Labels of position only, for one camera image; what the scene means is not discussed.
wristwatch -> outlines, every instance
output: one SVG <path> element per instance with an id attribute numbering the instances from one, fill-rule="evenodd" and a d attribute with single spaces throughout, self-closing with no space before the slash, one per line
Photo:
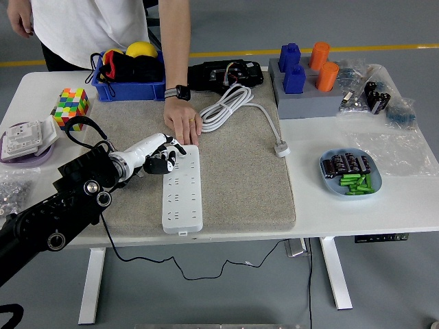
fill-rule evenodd
<path id="1" fill-rule="evenodd" d="M 175 88 L 165 90 L 165 98 L 177 97 L 178 99 L 184 99 L 189 101 L 191 99 L 191 89 L 188 86 L 182 86 L 178 84 Z"/>

human hand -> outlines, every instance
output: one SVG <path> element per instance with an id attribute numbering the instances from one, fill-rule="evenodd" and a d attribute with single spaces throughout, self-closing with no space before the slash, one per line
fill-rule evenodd
<path id="1" fill-rule="evenodd" d="M 163 117 L 165 124 L 176 133 L 177 141 L 181 145 L 192 143 L 198 146 L 202 119 L 188 101 L 177 97 L 166 98 Z"/>
<path id="2" fill-rule="evenodd" d="M 33 36 L 34 31 L 30 22 L 32 15 L 32 6 L 29 0 L 9 0 L 8 17 L 12 29 L 26 39 Z"/>

robotic arm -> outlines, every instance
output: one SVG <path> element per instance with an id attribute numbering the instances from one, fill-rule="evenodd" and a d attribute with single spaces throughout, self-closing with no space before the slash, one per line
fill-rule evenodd
<path id="1" fill-rule="evenodd" d="M 147 173 L 171 172 L 176 155 L 174 151 L 168 154 L 166 145 L 186 154 L 173 137 L 155 134 L 124 152 L 92 147 L 59 167 L 62 178 L 54 182 L 57 193 L 8 215 L 0 230 L 0 287 L 37 253 L 57 252 L 89 224 L 99 223 L 99 216 L 111 204 L 110 192 L 124 187 L 142 167 Z"/>

gray felt mat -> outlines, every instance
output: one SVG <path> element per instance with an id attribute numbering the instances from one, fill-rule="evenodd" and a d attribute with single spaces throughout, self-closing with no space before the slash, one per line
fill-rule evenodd
<path id="1" fill-rule="evenodd" d="M 262 105 L 278 129 L 276 104 L 268 75 L 252 89 L 253 103 Z M 215 93 L 192 92 L 191 103 L 201 111 L 215 103 Z M 163 102 L 96 101 L 90 118 L 119 150 L 125 150 L 157 132 L 172 134 L 163 121 Z M 85 142 L 99 141 L 86 129 Z M 201 233 L 277 232 L 296 221 L 285 159 L 274 153 L 276 139 L 262 111 L 243 107 L 218 130 L 200 137 L 200 165 L 204 227 Z M 104 216 L 115 236 L 166 235 L 161 225 L 163 177 L 133 177 L 115 191 Z M 101 226 L 89 226 L 83 236 L 103 235 Z"/>

white electrical socket panel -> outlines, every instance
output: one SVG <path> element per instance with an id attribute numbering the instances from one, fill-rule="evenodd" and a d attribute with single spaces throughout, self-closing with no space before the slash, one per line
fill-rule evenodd
<path id="1" fill-rule="evenodd" d="M 168 234 L 186 236 L 203 227 L 201 202 L 200 153 L 195 145 L 185 145 L 187 154 L 181 156 L 175 147 L 176 165 L 163 175 L 162 225 Z"/>
<path id="2" fill-rule="evenodd" d="M 41 155 L 47 148 L 60 138 L 62 130 L 60 126 L 55 122 L 53 116 L 49 115 L 44 121 L 41 121 L 41 136 L 43 143 L 38 147 L 38 151 L 35 156 Z"/>
<path id="3" fill-rule="evenodd" d="M 8 128 L 5 137 L 7 146 L 6 152 L 9 155 L 22 153 L 27 149 L 33 149 L 43 143 L 39 121 L 27 122 Z"/>
<path id="4" fill-rule="evenodd" d="M 3 137 L 1 142 L 2 142 L 2 144 L 1 144 L 1 159 L 2 159 L 2 161 L 8 161 L 8 160 L 15 159 L 15 158 L 18 158 L 20 156 L 26 156 L 28 154 L 32 154 L 32 153 L 35 153 L 38 151 L 38 146 L 35 146 L 35 147 L 31 147 L 30 149 L 24 149 L 20 152 L 16 152 L 14 154 L 9 154 L 7 152 L 8 142 L 7 142 L 6 135 Z"/>

